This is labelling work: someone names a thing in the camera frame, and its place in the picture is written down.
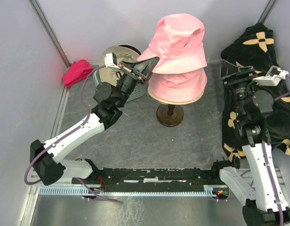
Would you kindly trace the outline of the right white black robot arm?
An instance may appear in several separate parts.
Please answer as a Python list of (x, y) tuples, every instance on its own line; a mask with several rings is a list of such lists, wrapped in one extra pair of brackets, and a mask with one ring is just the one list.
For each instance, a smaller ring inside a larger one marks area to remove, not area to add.
[(277, 86), (288, 71), (271, 66), (265, 76), (258, 76), (253, 66), (239, 67), (221, 61), (220, 79), (233, 91), (236, 140), (241, 142), (249, 163), (254, 187), (238, 174), (236, 168), (222, 165), (211, 171), (215, 184), (223, 182), (242, 205), (243, 218), (249, 226), (283, 226), (290, 223), (290, 207), (280, 188), (272, 159), (271, 139), (266, 118), (273, 113), (274, 98), (264, 90), (253, 91), (252, 84)]

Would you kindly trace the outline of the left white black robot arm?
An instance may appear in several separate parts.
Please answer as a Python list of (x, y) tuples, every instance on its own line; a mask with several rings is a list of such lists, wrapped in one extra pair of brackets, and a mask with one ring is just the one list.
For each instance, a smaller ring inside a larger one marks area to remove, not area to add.
[(122, 73), (114, 86), (108, 82), (101, 82), (96, 86), (93, 96), (97, 105), (86, 108), (87, 115), (77, 124), (45, 142), (35, 140), (30, 144), (30, 165), (39, 177), (38, 182), (48, 186), (61, 178), (80, 178), (93, 184), (98, 180), (98, 171), (90, 160), (72, 161), (65, 157), (80, 144), (99, 134), (121, 117), (122, 111), (129, 96), (137, 84), (145, 84), (150, 80), (153, 69), (159, 57), (143, 61), (117, 62), (114, 53), (105, 55), (104, 67)]

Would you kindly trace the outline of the peach bucket hat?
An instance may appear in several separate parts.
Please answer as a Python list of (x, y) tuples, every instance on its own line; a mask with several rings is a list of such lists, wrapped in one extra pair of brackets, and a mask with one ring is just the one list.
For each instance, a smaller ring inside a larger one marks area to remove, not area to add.
[(161, 97), (157, 96), (156, 94), (154, 94), (154, 92), (150, 88), (147, 89), (149, 96), (152, 97), (154, 100), (157, 100), (161, 104), (170, 104), (170, 105), (187, 105), (187, 104), (194, 103), (194, 102), (198, 101), (199, 99), (201, 99), (201, 97), (204, 94), (204, 91), (205, 90), (203, 90), (199, 96), (197, 96), (193, 99), (180, 98), (180, 97), (169, 97), (169, 98), (165, 99), (165, 98), (161, 98)]

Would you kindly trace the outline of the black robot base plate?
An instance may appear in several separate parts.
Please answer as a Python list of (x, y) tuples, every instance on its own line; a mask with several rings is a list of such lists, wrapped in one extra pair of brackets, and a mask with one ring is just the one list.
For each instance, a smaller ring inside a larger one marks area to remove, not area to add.
[(223, 186), (210, 169), (113, 169), (96, 170), (82, 180), (104, 192), (203, 191), (203, 186)]

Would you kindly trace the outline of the pink beige bucket hat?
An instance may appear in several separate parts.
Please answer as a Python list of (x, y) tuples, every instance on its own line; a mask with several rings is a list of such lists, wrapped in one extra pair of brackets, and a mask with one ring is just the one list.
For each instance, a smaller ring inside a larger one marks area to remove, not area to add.
[(171, 14), (161, 18), (148, 48), (138, 61), (159, 57), (153, 72), (180, 74), (207, 66), (203, 38), (205, 27), (201, 20), (187, 14)]
[(161, 98), (180, 97), (193, 99), (199, 96), (207, 85), (207, 76), (203, 68), (180, 74), (154, 73), (148, 88)]

